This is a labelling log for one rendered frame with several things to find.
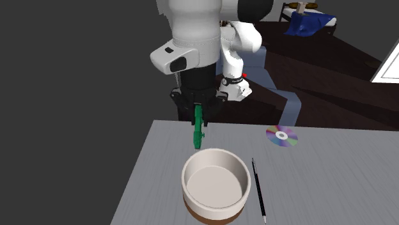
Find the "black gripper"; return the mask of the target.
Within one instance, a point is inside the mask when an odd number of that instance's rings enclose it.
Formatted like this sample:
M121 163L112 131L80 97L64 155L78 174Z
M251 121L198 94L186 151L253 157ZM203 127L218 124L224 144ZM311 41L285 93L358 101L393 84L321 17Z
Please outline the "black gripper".
M195 124L194 104L201 104L204 127L208 127L209 121L222 109L227 94L216 90L215 72L215 63L180 72L181 85L170 94L177 106L179 121Z

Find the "green slim toy figure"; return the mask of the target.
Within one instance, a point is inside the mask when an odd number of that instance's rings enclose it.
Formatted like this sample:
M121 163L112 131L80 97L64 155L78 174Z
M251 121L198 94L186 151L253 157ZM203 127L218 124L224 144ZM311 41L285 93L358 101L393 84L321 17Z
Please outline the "green slim toy figure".
M205 134L202 132L203 124L203 110L202 106L196 104L194 107L194 133L193 133L193 144L195 149L200 149L202 144L202 139Z

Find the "white bowl with brown base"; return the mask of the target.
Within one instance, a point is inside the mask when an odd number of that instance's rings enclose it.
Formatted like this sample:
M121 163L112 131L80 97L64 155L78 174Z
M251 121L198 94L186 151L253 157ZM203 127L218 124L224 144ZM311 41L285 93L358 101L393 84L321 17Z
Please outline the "white bowl with brown base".
M199 150L185 162L181 173L182 194L196 215L223 221L236 218L251 191L251 175L236 154L220 149Z

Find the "iridescent compact disc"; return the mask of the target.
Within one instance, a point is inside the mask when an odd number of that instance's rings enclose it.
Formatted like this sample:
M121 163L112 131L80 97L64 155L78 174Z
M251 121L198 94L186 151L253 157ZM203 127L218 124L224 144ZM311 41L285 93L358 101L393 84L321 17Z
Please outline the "iridescent compact disc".
M269 126L266 136L271 142L282 147L295 146L298 142L297 134L289 127L282 125Z

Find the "black pen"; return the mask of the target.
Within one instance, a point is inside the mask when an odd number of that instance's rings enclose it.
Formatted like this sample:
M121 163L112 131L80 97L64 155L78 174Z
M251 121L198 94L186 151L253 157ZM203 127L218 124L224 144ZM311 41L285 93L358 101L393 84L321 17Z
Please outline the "black pen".
M259 204L260 204L260 210L261 210L263 222L264 222L264 225L267 225L267 215L265 212L262 190L260 187L260 181L259 181L258 172L257 172L257 168L256 168L256 162L255 162L254 158L251 158L251 163L252 163L252 167L253 167L254 179L255 179L256 190L257 190L257 195L258 195L258 200L259 200Z

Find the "bed with blue blanket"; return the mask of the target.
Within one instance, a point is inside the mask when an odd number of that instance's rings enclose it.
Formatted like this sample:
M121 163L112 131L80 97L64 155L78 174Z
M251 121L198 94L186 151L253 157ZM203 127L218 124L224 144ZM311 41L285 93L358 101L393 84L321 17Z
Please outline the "bed with blue blanket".
M300 4L298 2L283 3L279 21L285 19L289 22L285 35L307 37L323 29L330 35L334 34L337 23L334 15L318 11L316 3L304 3L303 5L304 11L299 13Z

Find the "white door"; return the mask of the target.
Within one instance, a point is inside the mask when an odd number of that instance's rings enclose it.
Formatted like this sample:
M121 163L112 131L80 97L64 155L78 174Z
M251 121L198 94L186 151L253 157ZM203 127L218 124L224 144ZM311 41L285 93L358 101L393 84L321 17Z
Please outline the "white door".
M399 39L370 80L372 83L399 84Z

